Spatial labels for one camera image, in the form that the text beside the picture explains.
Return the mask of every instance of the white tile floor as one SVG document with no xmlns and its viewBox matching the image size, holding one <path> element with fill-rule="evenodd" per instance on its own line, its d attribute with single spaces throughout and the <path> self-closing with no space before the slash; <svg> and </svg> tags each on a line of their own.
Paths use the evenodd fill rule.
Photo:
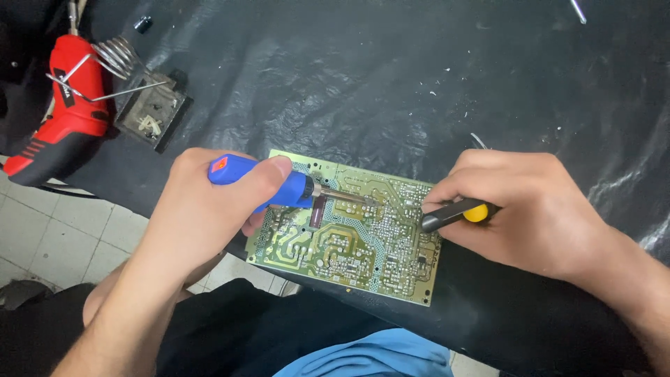
<svg viewBox="0 0 670 377">
<path fill-rule="evenodd" d="M 0 156 L 0 162 L 6 158 Z M 65 197 L 9 182 L 0 172 L 0 286 L 11 279 L 42 281 L 55 290 L 99 282 L 126 260 L 148 219 L 110 202 Z M 284 279 L 225 256 L 193 293 L 244 277 L 279 294 Z M 456 377 L 493 377 L 498 371 L 452 354 Z"/>
</svg>

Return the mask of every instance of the blue soldering iron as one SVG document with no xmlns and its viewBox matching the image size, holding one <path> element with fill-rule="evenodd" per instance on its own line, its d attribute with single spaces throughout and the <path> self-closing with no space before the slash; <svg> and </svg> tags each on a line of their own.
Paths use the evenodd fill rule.
<svg viewBox="0 0 670 377">
<path fill-rule="evenodd" d="M 224 154 L 212 162 L 208 177 L 210 182 L 214 184 L 235 183 L 253 169 L 256 164 L 258 164 L 258 161 L 240 157 L 235 154 Z M 260 212 L 270 204 L 310 208 L 312 207 L 312 198 L 320 196 L 334 197 L 343 201 L 362 203 L 371 207 L 381 205 L 373 198 L 343 193 L 342 191 L 324 187 L 320 183 L 314 182 L 310 176 L 293 171 L 289 174 L 288 178 L 286 178 L 286 182 L 281 185 L 277 194 L 254 212 Z"/>
</svg>

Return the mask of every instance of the black pants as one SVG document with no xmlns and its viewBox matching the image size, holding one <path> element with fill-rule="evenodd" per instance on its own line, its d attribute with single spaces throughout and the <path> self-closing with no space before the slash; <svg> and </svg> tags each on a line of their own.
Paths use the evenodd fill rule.
<svg viewBox="0 0 670 377">
<path fill-rule="evenodd" d="M 277 297 L 235 279 L 177 304 L 158 376 L 272 376 L 292 361 L 395 326 L 303 289 Z"/>
</svg>

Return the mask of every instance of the blue shirt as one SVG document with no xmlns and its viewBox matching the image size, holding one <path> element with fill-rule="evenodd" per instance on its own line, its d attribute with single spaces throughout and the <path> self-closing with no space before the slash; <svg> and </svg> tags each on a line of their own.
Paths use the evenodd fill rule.
<svg viewBox="0 0 670 377">
<path fill-rule="evenodd" d="M 305 355 L 275 377 L 454 377 L 449 349 L 405 329 L 389 329 Z"/>
</svg>

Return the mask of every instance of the right hand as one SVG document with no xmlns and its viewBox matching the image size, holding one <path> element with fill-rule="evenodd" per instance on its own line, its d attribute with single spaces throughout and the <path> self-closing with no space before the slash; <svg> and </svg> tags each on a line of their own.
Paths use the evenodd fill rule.
<svg viewBox="0 0 670 377">
<path fill-rule="evenodd" d="M 627 238 L 611 228 L 551 154 L 466 150 L 426 196 L 423 212 L 470 197 L 501 208 L 486 224 L 457 221 L 446 239 L 494 262 L 567 281 L 603 263 Z"/>
</svg>

